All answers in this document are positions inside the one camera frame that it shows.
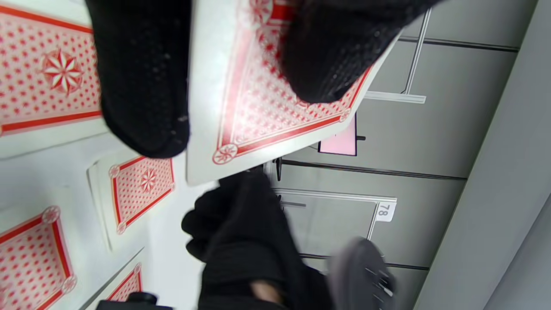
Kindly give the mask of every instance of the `star medallion design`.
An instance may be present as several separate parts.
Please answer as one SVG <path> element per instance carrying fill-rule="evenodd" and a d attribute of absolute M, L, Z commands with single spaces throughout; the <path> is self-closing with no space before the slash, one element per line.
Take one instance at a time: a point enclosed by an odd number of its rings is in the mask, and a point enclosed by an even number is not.
<path fill-rule="evenodd" d="M 145 173 L 142 174 L 140 186 L 145 193 L 148 193 L 155 186 L 155 183 L 157 183 L 157 172 L 155 172 L 154 169 L 148 168 Z"/>
<path fill-rule="evenodd" d="M 80 88 L 84 74 L 77 58 L 61 49 L 46 54 L 42 63 L 42 73 L 46 77 L 50 89 L 55 89 L 66 95 Z"/>

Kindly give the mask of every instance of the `gray wall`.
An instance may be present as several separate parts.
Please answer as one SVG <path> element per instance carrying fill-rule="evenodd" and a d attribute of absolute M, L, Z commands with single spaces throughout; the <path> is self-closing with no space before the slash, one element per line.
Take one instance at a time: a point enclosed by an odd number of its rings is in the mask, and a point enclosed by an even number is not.
<path fill-rule="evenodd" d="M 485 310 L 551 308 L 551 197 Z"/>
<path fill-rule="evenodd" d="M 549 196 L 549 12 L 540 1 L 418 310 L 483 309 Z"/>

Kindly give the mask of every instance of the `black glove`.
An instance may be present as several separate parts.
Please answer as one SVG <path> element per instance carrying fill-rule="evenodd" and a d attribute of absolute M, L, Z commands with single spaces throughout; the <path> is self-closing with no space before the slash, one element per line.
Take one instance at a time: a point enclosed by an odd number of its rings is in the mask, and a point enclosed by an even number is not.
<path fill-rule="evenodd" d="M 253 297 L 249 283 L 266 280 L 291 309 L 332 309 L 326 278 L 302 262 L 268 178 L 246 172 L 205 193 L 182 221 L 188 251 L 206 263 L 199 309 L 280 307 Z"/>
<path fill-rule="evenodd" d="M 440 1 L 304 0 L 283 48 L 285 77 L 306 102 L 340 100 L 404 26 Z"/>
<path fill-rule="evenodd" d="M 101 111 L 128 147 L 152 158 L 186 149 L 191 1 L 86 0 Z"/>

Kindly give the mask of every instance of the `pink card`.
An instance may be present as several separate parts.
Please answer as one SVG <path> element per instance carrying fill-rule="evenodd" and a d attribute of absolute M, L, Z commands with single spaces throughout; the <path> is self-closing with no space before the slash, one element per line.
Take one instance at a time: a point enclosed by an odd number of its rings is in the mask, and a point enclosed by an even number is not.
<path fill-rule="evenodd" d="M 0 6 L 0 135 L 100 116 L 92 30 Z"/>
<path fill-rule="evenodd" d="M 48 309 L 77 284 L 60 214 L 50 206 L 0 234 L 0 309 Z"/>
<path fill-rule="evenodd" d="M 317 146 L 317 151 L 326 154 L 357 156 L 358 143 L 356 136 L 356 116 L 354 115 L 354 119 L 345 130 L 322 140 Z"/>

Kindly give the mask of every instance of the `black object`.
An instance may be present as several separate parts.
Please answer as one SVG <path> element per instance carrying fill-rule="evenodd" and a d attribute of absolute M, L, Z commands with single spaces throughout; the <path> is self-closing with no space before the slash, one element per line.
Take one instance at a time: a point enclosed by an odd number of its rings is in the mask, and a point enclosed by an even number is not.
<path fill-rule="evenodd" d="M 157 306 L 157 297 L 145 292 L 128 295 L 126 302 L 100 301 L 97 310 L 172 310 L 170 307 Z"/>
<path fill-rule="evenodd" d="M 283 167 L 283 157 L 278 157 L 274 160 L 272 160 L 272 163 L 275 163 L 275 175 L 277 177 L 277 181 L 281 181 L 281 169 Z"/>
<path fill-rule="evenodd" d="M 309 103 L 340 100 L 400 30 L 441 0 L 302 0 L 282 69 Z"/>
<path fill-rule="evenodd" d="M 332 309 L 326 278 L 300 259 L 268 178 L 244 172 L 219 183 L 182 220 L 193 237 L 187 250 L 206 263 L 199 310 Z M 254 279 L 278 288 L 284 305 L 256 299 Z"/>
<path fill-rule="evenodd" d="M 329 286 L 337 309 L 394 309 L 396 279 L 371 241 L 358 238 L 329 262 Z"/>
<path fill-rule="evenodd" d="M 144 156 L 179 154 L 190 135 L 191 1 L 86 0 L 86 4 L 108 127 Z"/>

